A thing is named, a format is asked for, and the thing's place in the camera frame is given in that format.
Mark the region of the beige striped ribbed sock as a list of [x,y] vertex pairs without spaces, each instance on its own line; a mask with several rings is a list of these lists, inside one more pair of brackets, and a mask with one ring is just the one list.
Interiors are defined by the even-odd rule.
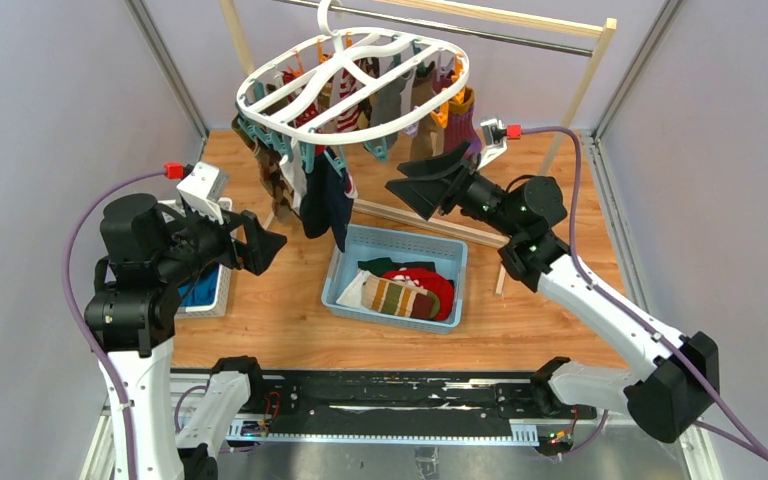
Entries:
[[361,305],[386,315],[428,321],[434,320],[441,309],[440,300],[433,292],[376,276],[363,282]]

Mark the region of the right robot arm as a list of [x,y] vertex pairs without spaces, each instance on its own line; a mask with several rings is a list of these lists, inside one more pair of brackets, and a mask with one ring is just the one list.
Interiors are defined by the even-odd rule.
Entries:
[[572,405],[630,416],[650,437],[673,443],[714,403],[719,349],[707,334],[687,335],[605,284],[553,231],[567,216],[550,176],[527,175],[505,189],[482,175],[465,147],[399,165],[389,192],[421,218],[459,208],[506,237],[499,248],[508,275],[562,306],[605,340],[624,369],[556,357],[536,373],[534,408],[554,417]]

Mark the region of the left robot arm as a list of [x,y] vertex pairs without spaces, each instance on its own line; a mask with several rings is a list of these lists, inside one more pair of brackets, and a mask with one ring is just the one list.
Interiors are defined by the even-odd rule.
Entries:
[[181,288],[210,266],[264,273],[286,245],[257,216],[182,214],[146,193],[109,203],[94,295],[83,321],[101,353],[119,479],[214,479],[239,410],[259,410],[267,386],[250,356],[219,359],[204,398],[182,429],[171,405],[171,357]]

